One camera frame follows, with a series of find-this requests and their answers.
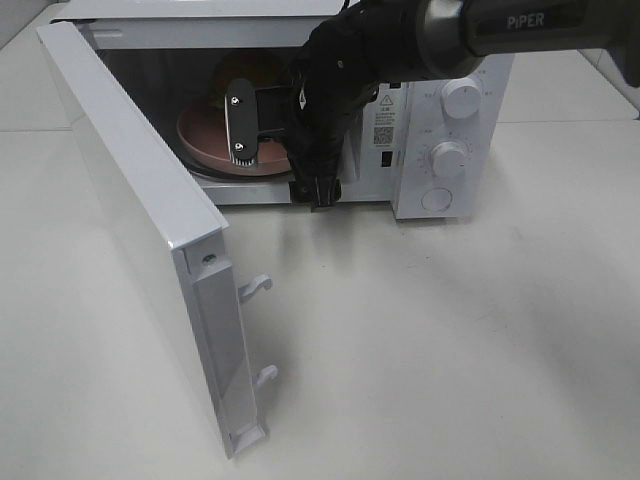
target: piper logo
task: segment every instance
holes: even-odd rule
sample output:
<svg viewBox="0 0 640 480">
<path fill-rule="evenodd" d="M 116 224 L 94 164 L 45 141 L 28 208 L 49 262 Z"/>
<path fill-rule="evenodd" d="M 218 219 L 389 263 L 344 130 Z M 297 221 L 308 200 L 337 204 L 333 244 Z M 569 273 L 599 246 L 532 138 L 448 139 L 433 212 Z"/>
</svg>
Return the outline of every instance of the piper logo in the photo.
<svg viewBox="0 0 640 480">
<path fill-rule="evenodd" d="M 544 12 L 507 17 L 507 30 L 544 27 Z"/>
</svg>

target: white knob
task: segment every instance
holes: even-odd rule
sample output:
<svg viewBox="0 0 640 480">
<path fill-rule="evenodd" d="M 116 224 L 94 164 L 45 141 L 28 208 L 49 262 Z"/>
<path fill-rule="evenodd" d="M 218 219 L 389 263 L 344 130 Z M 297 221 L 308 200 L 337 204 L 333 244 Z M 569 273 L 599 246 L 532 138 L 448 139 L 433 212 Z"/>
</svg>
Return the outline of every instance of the white knob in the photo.
<svg viewBox="0 0 640 480">
<path fill-rule="evenodd" d="M 431 167 L 437 177 L 455 177 L 464 171 L 467 149 L 459 142 L 444 142 L 431 151 Z"/>
<path fill-rule="evenodd" d="M 468 118 L 480 109 L 482 88 L 470 77 L 451 80 L 442 89 L 442 108 L 451 118 Z"/>
</svg>

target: white table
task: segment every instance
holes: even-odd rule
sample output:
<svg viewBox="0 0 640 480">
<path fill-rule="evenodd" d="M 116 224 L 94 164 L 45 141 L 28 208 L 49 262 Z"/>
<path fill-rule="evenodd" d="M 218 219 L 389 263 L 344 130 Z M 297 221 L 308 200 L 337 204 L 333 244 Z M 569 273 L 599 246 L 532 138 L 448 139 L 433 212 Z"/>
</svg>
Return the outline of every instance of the white table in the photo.
<svg viewBox="0 0 640 480">
<path fill-rule="evenodd" d="M 238 280 L 275 282 L 252 363 L 281 369 L 270 438 L 229 462 L 29 32 L 0 52 L 2 478 L 637 478 L 640 123 L 578 54 L 518 59 L 472 220 L 224 209 Z M 580 80 L 540 99 L 526 73 L 561 57 Z"/>
</svg>

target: label sticker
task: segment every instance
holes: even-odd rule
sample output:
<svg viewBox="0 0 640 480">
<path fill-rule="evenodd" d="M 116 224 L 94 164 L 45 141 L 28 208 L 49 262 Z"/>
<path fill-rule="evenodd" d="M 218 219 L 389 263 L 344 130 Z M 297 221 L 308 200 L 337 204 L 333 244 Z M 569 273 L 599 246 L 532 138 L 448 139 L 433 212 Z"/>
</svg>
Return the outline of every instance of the label sticker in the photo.
<svg viewBox="0 0 640 480">
<path fill-rule="evenodd" d="M 403 89 L 381 90 L 373 104 L 373 131 L 371 141 L 374 147 L 389 149 L 397 143 L 397 124 Z"/>
</svg>

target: white microwave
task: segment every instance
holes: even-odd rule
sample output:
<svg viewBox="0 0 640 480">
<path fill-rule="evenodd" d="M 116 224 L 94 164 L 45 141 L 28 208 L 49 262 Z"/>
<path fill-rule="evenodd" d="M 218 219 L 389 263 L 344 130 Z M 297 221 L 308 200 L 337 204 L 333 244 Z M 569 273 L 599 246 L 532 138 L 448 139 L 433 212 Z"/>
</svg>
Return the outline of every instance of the white microwave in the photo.
<svg viewBox="0 0 640 480">
<path fill-rule="evenodd" d="M 122 251 L 168 331 L 193 332 L 197 355 L 193 340 L 177 354 L 185 369 L 199 358 L 229 457 L 265 436 L 255 389 L 277 370 L 253 375 L 248 364 L 239 305 L 270 279 L 237 288 L 216 205 L 290 203 L 291 175 L 286 165 L 248 178 L 216 168 L 180 122 L 194 105 L 215 108 L 216 68 L 234 54 L 286 63 L 339 3 L 71 0 L 38 29 Z M 382 85 L 345 138 L 341 201 L 389 202 L 397 219 L 469 216 L 512 60 L 488 57 L 462 79 Z"/>
</svg>

